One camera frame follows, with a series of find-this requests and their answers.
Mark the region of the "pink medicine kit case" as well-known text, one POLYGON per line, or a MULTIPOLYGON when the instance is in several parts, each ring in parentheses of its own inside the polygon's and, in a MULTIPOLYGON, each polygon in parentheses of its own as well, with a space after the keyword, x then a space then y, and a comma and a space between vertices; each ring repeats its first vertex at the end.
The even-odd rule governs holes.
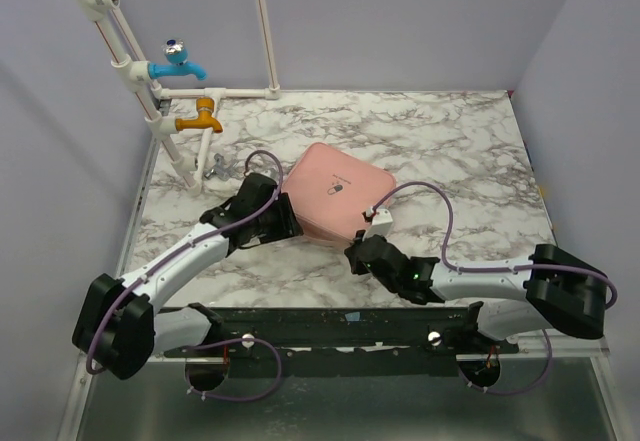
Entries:
POLYGON ((368 227, 363 213, 396 187, 388 171, 324 143, 310 145, 287 175, 289 196, 309 241, 346 248, 368 227))

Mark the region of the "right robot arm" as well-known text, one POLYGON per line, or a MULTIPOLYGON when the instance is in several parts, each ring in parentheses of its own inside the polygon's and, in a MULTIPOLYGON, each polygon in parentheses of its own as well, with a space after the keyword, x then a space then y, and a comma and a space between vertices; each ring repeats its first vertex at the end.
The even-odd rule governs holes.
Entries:
POLYGON ((538 244, 530 256, 498 266, 455 267, 437 257, 408 257, 380 235, 354 240, 344 254, 353 274, 372 275, 412 304, 483 300, 476 318, 459 331, 462 345, 474 353, 549 328, 598 340, 608 302, 615 299, 604 273, 552 244, 538 244))

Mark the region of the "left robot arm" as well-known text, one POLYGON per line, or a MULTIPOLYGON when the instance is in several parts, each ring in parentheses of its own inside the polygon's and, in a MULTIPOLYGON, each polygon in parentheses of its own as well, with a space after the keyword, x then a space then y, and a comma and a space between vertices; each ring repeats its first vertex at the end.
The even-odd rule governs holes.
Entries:
POLYGON ((220 319, 200 304, 167 311, 166 303, 210 266, 252 241, 268 244, 302 235, 279 182, 249 174, 238 192, 204 211, 175 245, 119 278, 98 276, 89 286, 73 335, 91 374, 126 380, 158 353, 191 347, 214 354, 220 319))

